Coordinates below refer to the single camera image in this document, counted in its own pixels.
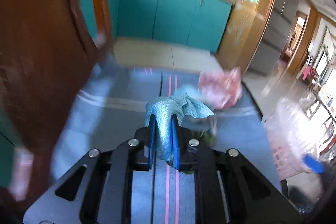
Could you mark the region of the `teal quilted cloth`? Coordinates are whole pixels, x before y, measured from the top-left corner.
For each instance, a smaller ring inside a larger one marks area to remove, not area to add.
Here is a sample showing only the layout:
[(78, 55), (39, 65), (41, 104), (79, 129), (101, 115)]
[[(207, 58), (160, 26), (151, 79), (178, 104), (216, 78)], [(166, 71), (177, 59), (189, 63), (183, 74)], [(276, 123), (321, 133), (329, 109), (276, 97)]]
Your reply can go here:
[(185, 116), (197, 123), (198, 118), (214, 114), (214, 108), (206, 102), (199, 89), (192, 85), (182, 85), (172, 96), (157, 97), (146, 106), (146, 125), (155, 116), (154, 149), (161, 160), (175, 169), (181, 165), (177, 129)]

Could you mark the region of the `white plastic lattice trash basket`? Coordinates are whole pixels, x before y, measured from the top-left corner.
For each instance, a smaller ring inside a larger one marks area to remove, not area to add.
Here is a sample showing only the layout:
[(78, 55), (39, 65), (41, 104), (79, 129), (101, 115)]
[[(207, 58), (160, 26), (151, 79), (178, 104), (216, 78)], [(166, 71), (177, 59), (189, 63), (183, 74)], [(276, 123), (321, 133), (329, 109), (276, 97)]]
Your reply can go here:
[(303, 157), (308, 154), (318, 159), (321, 129), (309, 120), (297, 102), (281, 97), (264, 122), (264, 128), (280, 180), (313, 172), (303, 163)]

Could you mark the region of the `teal lower kitchen cabinets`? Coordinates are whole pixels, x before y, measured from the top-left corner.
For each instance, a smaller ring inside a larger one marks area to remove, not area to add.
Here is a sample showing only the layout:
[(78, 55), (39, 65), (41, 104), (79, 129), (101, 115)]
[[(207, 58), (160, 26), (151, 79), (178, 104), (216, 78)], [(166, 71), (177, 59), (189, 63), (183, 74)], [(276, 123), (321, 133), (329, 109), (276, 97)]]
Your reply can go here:
[(232, 5), (226, 0), (108, 0), (112, 37), (218, 51)]

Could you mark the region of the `green leaf scraps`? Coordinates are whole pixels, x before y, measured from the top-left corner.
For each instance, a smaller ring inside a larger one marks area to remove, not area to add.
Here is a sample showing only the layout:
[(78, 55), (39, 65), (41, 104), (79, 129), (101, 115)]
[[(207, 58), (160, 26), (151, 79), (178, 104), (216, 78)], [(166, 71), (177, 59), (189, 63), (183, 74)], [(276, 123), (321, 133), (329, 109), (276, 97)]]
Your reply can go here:
[(203, 131), (191, 131), (191, 135), (193, 139), (198, 139), (206, 143), (209, 147), (214, 147), (216, 145), (216, 136), (213, 135), (211, 130), (203, 130)]

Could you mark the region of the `blue striped seat cushion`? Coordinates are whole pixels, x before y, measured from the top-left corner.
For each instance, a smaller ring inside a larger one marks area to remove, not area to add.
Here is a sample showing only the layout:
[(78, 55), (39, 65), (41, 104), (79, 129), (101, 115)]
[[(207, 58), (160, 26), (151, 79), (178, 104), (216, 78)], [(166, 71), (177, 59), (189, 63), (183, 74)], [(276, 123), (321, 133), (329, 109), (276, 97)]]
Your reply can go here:
[(218, 151), (239, 150), (274, 186), (281, 189), (260, 110), (247, 88), (232, 107), (194, 121), (182, 108), (197, 99), (197, 75), (150, 68), (124, 68), (112, 56), (93, 67), (78, 92), (52, 156), (51, 177), (66, 173), (90, 149), (109, 151), (134, 136), (150, 114), (158, 122), (155, 170), (134, 174), (133, 223), (191, 223), (195, 214), (193, 177), (172, 166), (171, 116), (213, 143)]

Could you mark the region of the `clear silver snack wrapper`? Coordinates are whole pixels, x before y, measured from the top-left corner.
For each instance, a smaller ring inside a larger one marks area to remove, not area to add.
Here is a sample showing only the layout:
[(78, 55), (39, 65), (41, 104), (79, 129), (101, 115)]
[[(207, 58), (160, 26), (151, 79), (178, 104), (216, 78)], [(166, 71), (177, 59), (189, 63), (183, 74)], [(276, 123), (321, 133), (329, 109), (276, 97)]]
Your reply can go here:
[(210, 131), (213, 136), (216, 136), (218, 133), (218, 127), (217, 127), (217, 117), (215, 115), (210, 115), (206, 118), (198, 118), (198, 123), (201, 124), (208, 124), (210, 126)]

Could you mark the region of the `large pink plastic bag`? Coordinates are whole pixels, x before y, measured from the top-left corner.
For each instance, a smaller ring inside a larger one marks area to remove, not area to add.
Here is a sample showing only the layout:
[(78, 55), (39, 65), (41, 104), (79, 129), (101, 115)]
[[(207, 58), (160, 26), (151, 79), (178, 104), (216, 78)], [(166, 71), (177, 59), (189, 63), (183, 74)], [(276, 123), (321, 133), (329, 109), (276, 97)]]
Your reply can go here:
[(242, 75), (239, 67), (218, 72), (201, 72), (198, 87), (215, 110), (233, 107), (242, 97)]

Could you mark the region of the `silver refrigerator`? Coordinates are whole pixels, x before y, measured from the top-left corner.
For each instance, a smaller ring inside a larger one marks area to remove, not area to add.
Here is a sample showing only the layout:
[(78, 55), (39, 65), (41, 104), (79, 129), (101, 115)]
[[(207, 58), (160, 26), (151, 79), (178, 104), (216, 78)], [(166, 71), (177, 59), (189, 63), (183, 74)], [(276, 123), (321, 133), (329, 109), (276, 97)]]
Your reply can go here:
[(249, 69), (268, 75), (279, 60), (286, 46), (298, 9), (299, 0), (275, 0), (268, 26)]

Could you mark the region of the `dark wooden chair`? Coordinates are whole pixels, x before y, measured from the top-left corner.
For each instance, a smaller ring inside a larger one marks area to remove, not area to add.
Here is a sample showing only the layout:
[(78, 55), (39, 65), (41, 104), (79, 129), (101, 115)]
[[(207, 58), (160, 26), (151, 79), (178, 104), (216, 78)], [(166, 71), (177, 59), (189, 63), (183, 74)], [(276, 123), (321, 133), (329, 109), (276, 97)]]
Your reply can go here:
[(108, 0), (92, 0), (97, 36), (86, 28), (79, 0), (1, 0), (3, 107), (32, 153), (25, 211), (49, 187), (52, 150), (76, 94), (113, 44)]

